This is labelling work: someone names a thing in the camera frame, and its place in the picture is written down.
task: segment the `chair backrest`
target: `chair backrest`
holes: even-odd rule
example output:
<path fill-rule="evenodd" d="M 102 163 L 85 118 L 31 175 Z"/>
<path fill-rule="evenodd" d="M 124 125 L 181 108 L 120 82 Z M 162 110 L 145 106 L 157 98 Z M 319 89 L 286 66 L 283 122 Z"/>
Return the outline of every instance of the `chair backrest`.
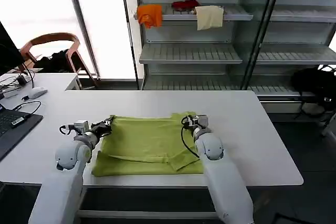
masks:
<path fill-rule="evenodd" d="M 79 39 L 77 38 L 77 36 L 70 33 L 44 34 L 35 39 L 32 39 L 30 43 L 32 44 L 32 46 L 35 46 L 59 40 L 68 40 L 79 44 Z"/>
<path fill-rule="evenodd" d="M 24 60 L 30 59 L 32 62 L 36 62 L 36 58 L 29 52 L 32 46 L 41 45 L 53 41 L 67 40 L 72 41 L 72 49 L 77 50 L 80 42 L 76 35 L 70 33 L 53 33 L 53 34 L 44 34 L 39 37 L 36 37 L 28 41 L 21 49 L 20 53 Z"/>

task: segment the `black bag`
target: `black bag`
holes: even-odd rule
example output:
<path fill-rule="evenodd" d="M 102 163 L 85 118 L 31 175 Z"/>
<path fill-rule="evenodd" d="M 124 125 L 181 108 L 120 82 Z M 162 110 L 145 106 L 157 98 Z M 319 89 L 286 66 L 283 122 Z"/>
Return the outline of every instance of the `black bag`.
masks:
<path fill-rule="evenodd" d="M 66 53 L 67 49 L 52 54 L 51 58 L 42 57 L 38 62 L 34 64 L 34 68 L 43 68 L 40 73 L 61 73 L 61 72 L 73 72 L 69 67 Z M 81 66 L 81 62 L 78 57 L 73 57 L 73 64 L 78 69 Z"/>
<path fill-rule="evenodd" d="M 326 72 L 317 67 L 299 70 L 291 77 L 291 84 L 300 93 L 301 100 L 303 92 L 311 92 L 315 96 L 310 98 L 310 102 L 322 106 L 324 112 L 335 110 L 336 77 L 333 71 Z"/>

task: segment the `shelf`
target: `shelf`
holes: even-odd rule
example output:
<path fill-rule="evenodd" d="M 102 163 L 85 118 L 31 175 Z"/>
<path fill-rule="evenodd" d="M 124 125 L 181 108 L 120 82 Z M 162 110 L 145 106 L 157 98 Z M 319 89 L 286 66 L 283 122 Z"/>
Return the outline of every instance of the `shelf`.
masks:
<path fill-rule="evenodd" d="M 227 76 L 148 76 L 143 90 L 236 90 Z"/>
<path fill-rule="evenodd" d="M 224 8 L 224 20 L 252 20 L 253 15 L 247 13 L 239 5 L 219 5 Z M 162 18 L 166 21 L 172 20 L 197 20 L 195 14 L 191 12 L 176 12 L 171 5 L 162 5 Z"/>
<path fill-rule="evenodd" d="M 271 21 L 335 23 L 336 7 L 277 5 L 273 9 Z"/>
<path fill-rule="evenodd" d="M 258 65 L 336 64 L 336 53 L 324 45 L 263 44 Z"/>
<path fill-rule="evenodd" d="M 290 76 L 252 76 L 247 90 L 254 91 L 259 97 L 299 97 L 299 92 L 290 84 Z"/>
<path fill-rule="evenodd" d="M 150 43 L 140 56 L 142 64 L 240 64 L 230 44 L 207 43 Z"/>

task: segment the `green towel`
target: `green towel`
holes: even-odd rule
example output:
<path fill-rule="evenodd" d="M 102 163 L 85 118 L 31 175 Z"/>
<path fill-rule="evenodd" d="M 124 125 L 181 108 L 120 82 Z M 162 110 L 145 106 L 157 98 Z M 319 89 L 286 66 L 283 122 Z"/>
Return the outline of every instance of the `green towel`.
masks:
<path fill-rule="evenodd" d="M 181 140 L 181 119 L 187 114 L 170 118 L 128 118 L 116 116 L 112 134 L 104 137 L 92 174 L 201 174 L 203 167 Z M 184 131 L 186 144 L 195 151 L 189 131 Z"/>

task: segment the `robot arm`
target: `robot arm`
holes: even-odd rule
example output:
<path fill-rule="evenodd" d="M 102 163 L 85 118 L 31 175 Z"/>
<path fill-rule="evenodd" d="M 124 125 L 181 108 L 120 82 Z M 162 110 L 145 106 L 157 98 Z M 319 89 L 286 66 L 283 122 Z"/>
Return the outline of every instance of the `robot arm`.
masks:
<path fill-rule="evenodd" d="M 77 136 L 57 150 L 57 169 L 43 182 L 29 224 L 73 223 L 79 208 L 85 165 L 90 162 L 92 150 L 100 138 L 111 134 L 112 120 L 93 124 L 91 129 L 87 121 L 60 128 L 63 134 L 66 134 L 64 129 L 68 130 L 67 134 L 75 130 Z M 203 163 L 208 189 L 220 220 L 226 224 L 254 223 L 253 203 L 244 181 L 220 139 L 208 128 L 207 116 L 186 116 L 182 124 L 183 129 L 190 130 L 194 136 L 198 154 L 193 153 Z"/>
<path fill-rule="evenodd" d="M 208 128 L 207 116 L 187 116 L 182 123 L 185 129 L 193 133 L 219 219 L 226 224 L 254 223 L 253 202 L 245 183 L 220 139 Z"/>
<path fill-rule="evenodd" d="M 29 224 L 71 224 L 79 208 L 83 171 L 92 150 L 104 135 L 111 133 L 112 119 L 93 124 L 79 121 L 60 128 L 77 132 L 73 141 L 56 151 L 57 169 L 42 183 Z"/>

